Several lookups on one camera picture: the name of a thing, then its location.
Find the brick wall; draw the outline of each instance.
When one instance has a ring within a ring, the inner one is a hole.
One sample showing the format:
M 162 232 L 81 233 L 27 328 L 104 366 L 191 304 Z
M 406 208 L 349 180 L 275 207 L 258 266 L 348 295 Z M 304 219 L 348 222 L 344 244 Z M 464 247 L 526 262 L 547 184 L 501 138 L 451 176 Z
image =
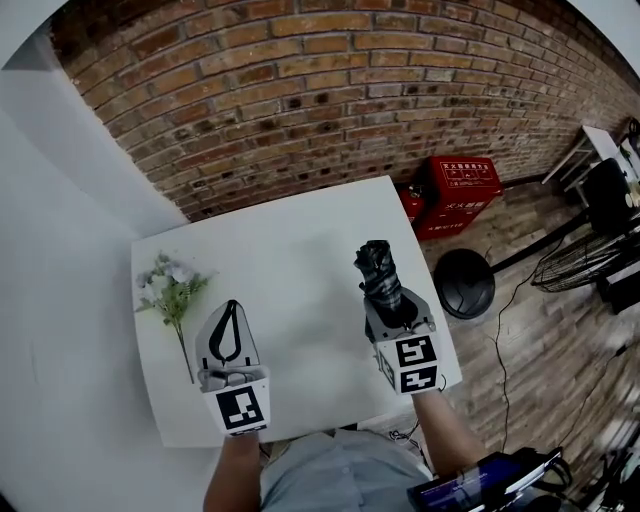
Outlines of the brick wall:
M 52 41 L 87 105 L 192 220 L 433 154 L 548 170 L 639 81 L 555 0 L 82 0 Z

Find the black pole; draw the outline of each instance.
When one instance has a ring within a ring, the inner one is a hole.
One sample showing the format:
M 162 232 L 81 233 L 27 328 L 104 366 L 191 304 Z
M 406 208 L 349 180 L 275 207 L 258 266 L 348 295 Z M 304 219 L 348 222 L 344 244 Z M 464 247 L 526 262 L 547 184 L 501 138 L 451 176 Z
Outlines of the black pole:
M 567 236 L 572 231 L 575 231 L 583 224 L 586 224 L 589 221 L 588 210 L 582 210 L 576 217 L 571 219 L 569 222 L 563 224 L 559 228 L 555 229 L 551 233 L 546 236 L 543 236 L 537 242 L 532 243 L 529 247 L 525 247 L 521 251 L 515 253 L 513 256 L 509 256 L 506 260 L 502 260 L 499 263 L 496 263 L 493 267 L 491 267 L 491 272 L 497 274 L 501 270 L 510 267 L 522 261 L 525 258 L 528 258 L 532 254 L 537 253 L 539 250 L 544 249 L 545 247 L 551 245 L 558 240 L 561 240 L 565 236 Z

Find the forearm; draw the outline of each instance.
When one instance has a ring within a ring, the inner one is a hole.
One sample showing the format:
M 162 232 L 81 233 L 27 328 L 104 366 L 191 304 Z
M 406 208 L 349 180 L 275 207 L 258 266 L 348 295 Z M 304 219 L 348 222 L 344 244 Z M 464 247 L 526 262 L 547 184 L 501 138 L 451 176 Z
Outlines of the forearm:
M 260 510 L 260 447 L 257 434 L 226 439 L 204 499 L 204 512 Z
M 460 420 L 438 391 L 412 395 L 435 471 L 449 475 L 488 455 L 480 439 Z

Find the fire extinguisher box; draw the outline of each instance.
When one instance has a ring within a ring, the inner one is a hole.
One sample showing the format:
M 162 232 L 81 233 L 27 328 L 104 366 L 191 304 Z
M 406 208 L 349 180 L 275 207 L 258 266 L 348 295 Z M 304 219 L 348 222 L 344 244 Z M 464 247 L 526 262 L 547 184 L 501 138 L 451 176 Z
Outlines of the fire extinguisher box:
M 415 179 L 425 207 L 413 222 L 418 240 L 457 235 L 503 193 L 490 158 L 429 157 Z

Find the white desk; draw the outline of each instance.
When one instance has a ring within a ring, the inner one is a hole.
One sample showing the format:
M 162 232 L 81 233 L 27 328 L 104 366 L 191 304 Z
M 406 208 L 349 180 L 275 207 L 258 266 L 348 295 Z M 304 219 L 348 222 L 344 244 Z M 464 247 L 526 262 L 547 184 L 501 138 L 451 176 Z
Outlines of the white desk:
M 336 428 L 402 409 L 364 335 L 356 250 L 386 239 L 402 284 L 424 298 L 439 331 L 442 372 L 461 381 L 451 335 L 411 225 L 388 177 L 328 188 L 184 226 L 135 242 L 132 277 L 162 251 L 216 273 L 187 311 L 187 353 L 209 314 L 234 298 L 245 309 L 261 362 L 271 370 L 271 425 L 263 441 Z M 138 291 L 132 283 L 134 303 Z M 135 313 L 142 369 L 162 441 L 220 446 L 175 333 L 156 311 Z

